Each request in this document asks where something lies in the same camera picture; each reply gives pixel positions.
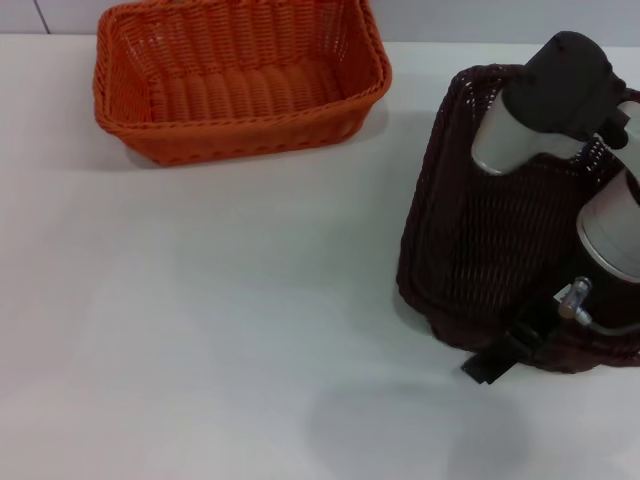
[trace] table surface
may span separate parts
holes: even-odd
[[[1,478],[640,477],[640,371],[477,386],[395,289],[451,77],[536,47],[386,47],[346,143],[162,170],[95,124],[95,37],[0,36]]]

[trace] white cylindrical part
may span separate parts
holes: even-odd
[[[539,153],[571,158],[583,146],[566,135],[540,133],[522,125],[507,110],[500,91],[482,119],[471,155],[487,173],[503,175]]]
[[[585,249],[606,271],[640,283],[640,206],[622,171],[578,215],[578,234]]]

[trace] woven texture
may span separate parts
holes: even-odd
[[[499,338],[509,326],[503,313],[574,251],[580,208],[622,169],[597,141],[570,161],[540,155],[503,177],[476,168],[470,150],[477,128],[517,69],[475,67],[453,79],[402,237],[401,295],[427,316],[438,339],[470,351]],[[587,307],[603,325],[635,323],[640,286],[620,287]],[[640,334],[607,337],[568,322],[531,363],[561,372],[635,366],[638,351]]]
[[[153,0],[98,27],[96,120],[165,166],[340,142],[390,84],[366,0]]]

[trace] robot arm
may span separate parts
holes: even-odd
[[[595,136],[625,165],[576,222],[582,246],[596,264],[591,270],[599,278],[596,288],[640,283],[640,104],[623,103],[625,88],[598,45],[561,32],[498,92],[472,146],[475,163],[492,175],[507,174],[539,153],[572,158]],[[592,288],[576,271],[573,284],[555,296],[560,317],[604,335],[640,329],[640,324],[621,329],[595,324],[581,306]]]

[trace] basket rim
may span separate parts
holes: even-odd
[[[164,132],[166,130],[176,131],[176,129],[192,129],[192,128],[220,128],[220,127],[242,127],[242,126],[261,126],[263,124],[273,124],[274,122],[286,122],[296,120],[299,117],[308,115],[331,115],[337,116],[342,113],[352,112],[362,108],[372,106],[376,101],[384,96],[391,86],[391,63],[384,50],[379,30],[373,16],[373,11],[369,5],[369,0],[351,0],[358,8],[359,25],[358,28],[364,30],[367,34],[369,42],[368,47],[371,56],[376,61],[378,82],[368,89],[351,95],[347,98],[326,103],[317,107],[300,110],[297,112],[284,113],[279,115],[243,117],[243,118],[222,118],[216,120],[196,120],[189,122],[121,122],[115,120],[111,112],[108,111],[108,96],[111,76],[111,42],[107,40],[108,33],[114,28],[115,20],[124,15],[147,13],[149,11],[163,9],[176,10],[186,9],[192,6],[203,4],[216,5],[220,3],[229,3],[230,1],[237,4],[261,4],[269,0],[143,0],[134,3],[125,3],[116,5],[106,10],[100,17],[98,23],[97,35],[97,57],[96,67],[93,78],[94,92],[94,112],[96,121],[100,126],[108,132],[120,134],[139,133],[144,131],[147,135],[153,135],[153,132]],[[288,3],[295,0],[276,0],[278,3]],[[99,81],[100,66],[106,70],[103,74],[106,76],[103,82]]]

